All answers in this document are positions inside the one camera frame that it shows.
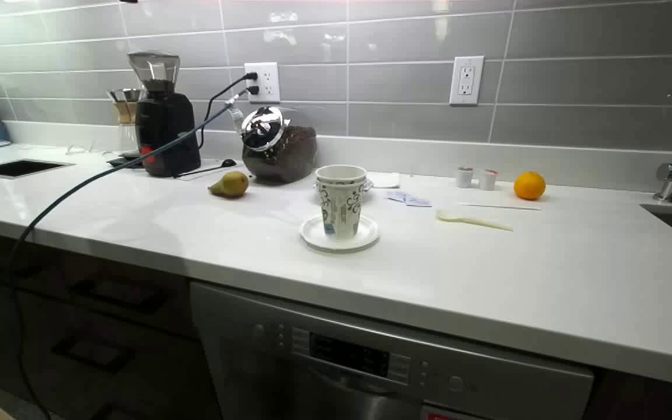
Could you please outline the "patterned paper cup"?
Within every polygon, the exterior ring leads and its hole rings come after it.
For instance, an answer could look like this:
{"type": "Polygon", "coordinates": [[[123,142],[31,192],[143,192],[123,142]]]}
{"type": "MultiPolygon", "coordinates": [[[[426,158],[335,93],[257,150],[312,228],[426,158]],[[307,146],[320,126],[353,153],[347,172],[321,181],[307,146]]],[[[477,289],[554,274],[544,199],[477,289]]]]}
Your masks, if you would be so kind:
{"type": "Polygon", "coordinates": [[[328,163],[314,170],[324,233],[332,240],[358,237],[366,170],[349,163],[328,163]]]}

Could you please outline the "white saucer plate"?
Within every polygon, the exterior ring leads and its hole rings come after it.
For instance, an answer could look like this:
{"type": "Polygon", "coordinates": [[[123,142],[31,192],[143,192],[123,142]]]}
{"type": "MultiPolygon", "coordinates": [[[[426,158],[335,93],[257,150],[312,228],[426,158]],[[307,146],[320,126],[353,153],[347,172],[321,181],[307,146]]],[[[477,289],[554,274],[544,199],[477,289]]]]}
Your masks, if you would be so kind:
{"type": "Polygon", "coordinates": [[[320,218],[311,218],[299,226],[299,237],[305,246],[326,249],[326,252],[353,252],[353,249],[363,249],[372,248],[380,239],[380,226],[363,218],[358,224],[358,237],[354,239],[328,239],[324,233],[324,224],[320,218]]]}

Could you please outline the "blue white sugar packet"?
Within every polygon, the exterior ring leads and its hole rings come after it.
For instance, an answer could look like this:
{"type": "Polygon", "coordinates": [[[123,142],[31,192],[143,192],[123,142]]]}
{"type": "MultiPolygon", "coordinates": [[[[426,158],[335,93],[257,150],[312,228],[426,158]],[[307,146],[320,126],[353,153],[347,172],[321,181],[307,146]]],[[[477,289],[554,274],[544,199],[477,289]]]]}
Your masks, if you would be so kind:
{"type": "Polygon", "coordinates": [[[430,200],[417,199],[417,197],[410,197],[410,193],[407,193],[407,192],[390,192],[390,193],[387,193],[387,200],[401,203],[401,206],[407,206],[407,209],[431,209],[430,200]]]}

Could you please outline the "left creamer pod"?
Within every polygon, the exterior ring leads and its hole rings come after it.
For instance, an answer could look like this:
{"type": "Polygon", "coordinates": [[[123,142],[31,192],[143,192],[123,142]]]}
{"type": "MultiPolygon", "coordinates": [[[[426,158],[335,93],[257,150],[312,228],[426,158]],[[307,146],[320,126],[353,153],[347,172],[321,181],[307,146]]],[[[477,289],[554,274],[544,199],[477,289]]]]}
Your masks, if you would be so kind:
{"type": "Polygon", "coordinates": [[[458,185],[460,189],[474,188],[474,168],[460,165],[458,172],[456,172],[456,185],[458,185]]]}

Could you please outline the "creamer pod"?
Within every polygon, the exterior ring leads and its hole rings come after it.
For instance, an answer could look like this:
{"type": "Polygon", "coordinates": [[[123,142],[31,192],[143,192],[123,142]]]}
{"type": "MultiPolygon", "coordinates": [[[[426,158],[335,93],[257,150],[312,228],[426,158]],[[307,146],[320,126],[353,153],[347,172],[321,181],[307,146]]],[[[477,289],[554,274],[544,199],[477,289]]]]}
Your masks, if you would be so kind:
{"type": "Polygon", "coordinates": [[[458,172],[456,172],[456,185],[458,185],[460,189],[474,188],[474,168],[460,165],[458,172]]]}
{"type": "Polygon", "coordinates": [[[498,188],[498,170],[485,168],[485,170],[480,172],[480,189],[484,189],[484,192],[492,192],[494,188],[498,188]]]}

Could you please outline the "right creamer pod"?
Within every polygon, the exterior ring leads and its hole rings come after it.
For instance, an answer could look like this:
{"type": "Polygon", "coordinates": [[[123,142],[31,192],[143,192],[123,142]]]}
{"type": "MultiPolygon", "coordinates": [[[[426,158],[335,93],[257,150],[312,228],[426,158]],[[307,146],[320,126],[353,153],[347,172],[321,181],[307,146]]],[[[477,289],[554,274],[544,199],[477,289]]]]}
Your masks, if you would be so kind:
{"type": "Polygon", "coordinates": [[[498,188],[498,170],[485,168],[485,170],[480,172],[480,189],[484,189],[484,192],[492,192],[494,188],[498,188]]]}

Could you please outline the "stainless dishwasher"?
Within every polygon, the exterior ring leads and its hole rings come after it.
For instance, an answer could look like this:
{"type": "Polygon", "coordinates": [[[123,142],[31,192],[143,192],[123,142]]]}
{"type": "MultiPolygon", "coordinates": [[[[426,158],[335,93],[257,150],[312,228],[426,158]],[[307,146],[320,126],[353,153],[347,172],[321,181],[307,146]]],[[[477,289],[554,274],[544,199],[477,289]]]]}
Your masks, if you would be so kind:
{"type": "Polygon", "coordinates": [[[583,420],[596,374],[297,302],[195,286],[223,420],[583,420]]]}

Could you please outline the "orange fruit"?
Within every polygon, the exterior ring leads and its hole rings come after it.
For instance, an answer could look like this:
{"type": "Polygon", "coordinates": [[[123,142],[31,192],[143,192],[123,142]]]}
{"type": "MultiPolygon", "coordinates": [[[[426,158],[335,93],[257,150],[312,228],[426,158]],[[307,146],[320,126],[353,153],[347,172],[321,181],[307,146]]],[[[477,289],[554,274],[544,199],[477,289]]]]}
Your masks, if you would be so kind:
{"type": "Polygon", "coordinates": [[[537,170],[521,172],[513,182],[513,193],[523,200],[538,200],[547,192],[547,178],[537,170]]]}

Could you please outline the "black coffee grinder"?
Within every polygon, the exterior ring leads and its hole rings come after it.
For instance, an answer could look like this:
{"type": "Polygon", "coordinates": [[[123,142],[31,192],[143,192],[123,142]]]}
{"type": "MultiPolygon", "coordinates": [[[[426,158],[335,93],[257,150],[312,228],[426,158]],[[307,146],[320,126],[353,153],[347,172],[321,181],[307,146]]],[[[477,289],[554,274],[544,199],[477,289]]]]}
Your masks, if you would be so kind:
{"type": "Polygon", "coordinates": [[[193,133],[193,108],[176,91],[180,58],[176,53],[135,51],[128,64],[144,84],[148,95],[137,100],[135,135],[151,178],[173,178],[200,165],[193,133]]]}

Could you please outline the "glass with utensils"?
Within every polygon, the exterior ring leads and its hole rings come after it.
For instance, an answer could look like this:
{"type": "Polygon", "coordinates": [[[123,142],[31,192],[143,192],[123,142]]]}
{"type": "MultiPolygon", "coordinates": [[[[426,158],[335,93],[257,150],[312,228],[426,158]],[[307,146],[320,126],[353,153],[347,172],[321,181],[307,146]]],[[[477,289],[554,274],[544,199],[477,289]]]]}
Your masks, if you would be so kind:
{"type": "Polygon", "coordinates": [[[116,111],[118,150],[132,153],[135,150],[135,112],[137,112],[143,91],[141,88],[110,88],[108,95],[116,111]]]}

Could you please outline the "dark cabinet drawers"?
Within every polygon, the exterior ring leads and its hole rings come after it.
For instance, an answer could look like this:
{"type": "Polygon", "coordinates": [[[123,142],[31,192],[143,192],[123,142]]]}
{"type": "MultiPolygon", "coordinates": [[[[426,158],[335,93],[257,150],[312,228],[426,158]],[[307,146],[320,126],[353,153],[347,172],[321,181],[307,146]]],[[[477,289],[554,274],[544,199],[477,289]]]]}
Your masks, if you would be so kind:
{"type": "Polygon", "coordinates": [[[184,277],[10,239],[0,391],[61,420],[219,420],[184,277]]]}

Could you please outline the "black induction cooktop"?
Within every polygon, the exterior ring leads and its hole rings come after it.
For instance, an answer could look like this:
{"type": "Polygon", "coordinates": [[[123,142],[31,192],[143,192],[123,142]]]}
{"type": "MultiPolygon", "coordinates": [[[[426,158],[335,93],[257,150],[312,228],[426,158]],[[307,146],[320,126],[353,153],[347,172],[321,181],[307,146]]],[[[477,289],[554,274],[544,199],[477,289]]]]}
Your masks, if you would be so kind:
{"type": "Polygon", "coordinates": [[[64,168],[64,165],[65,163],[19,158],[19,162],[0,163],[0,178],[22,178],[22,175],[32,175],[43,170],[64,168]]]}

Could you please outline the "left wall outlet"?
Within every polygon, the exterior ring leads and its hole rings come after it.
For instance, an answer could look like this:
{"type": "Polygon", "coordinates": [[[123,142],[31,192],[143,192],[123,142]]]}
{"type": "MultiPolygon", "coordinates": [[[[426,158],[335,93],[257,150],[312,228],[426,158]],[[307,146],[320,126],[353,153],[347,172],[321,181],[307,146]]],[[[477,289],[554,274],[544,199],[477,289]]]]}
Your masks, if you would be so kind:
{"type": "Polygon", "coordinates": [[[277,66],[272,60],[268,64],[247,64],[247,73],[255,73],[255,86],[257,91],[251,93],[255,104],[277,104],[281,100],[281,74],[277,66]]]}

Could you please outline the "wall outlet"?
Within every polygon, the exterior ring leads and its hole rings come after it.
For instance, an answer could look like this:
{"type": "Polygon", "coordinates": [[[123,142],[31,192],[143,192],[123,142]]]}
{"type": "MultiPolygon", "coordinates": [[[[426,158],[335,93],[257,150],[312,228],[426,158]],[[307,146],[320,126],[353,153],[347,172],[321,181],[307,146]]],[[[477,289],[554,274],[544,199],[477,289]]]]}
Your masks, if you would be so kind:
{"type": "Polygon", "coordinates": [[[484,56],[456,56],[450,74],[450,106],[477,106],[480,95],[484,56]]]}
{"type": "Polygon", "coordinates": [[[272,60],[268,64],[247,64],[247,73],[255,73],[255,86],[257,91],[251,93],[255,104],[277,104],[281,100],[281,74],[277,66],[272,60]]]}

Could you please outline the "right wall outlet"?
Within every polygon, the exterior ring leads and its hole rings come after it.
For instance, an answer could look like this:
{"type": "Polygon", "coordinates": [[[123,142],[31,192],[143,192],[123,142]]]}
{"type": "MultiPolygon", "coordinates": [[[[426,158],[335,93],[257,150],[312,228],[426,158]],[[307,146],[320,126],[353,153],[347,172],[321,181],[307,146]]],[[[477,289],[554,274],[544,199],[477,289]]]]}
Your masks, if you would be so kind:
{"type": "Polygon", "coordinates": [[[456,56],[450,74],[450,106],[477,106],[480,95],[484,56],[456,56]]]}

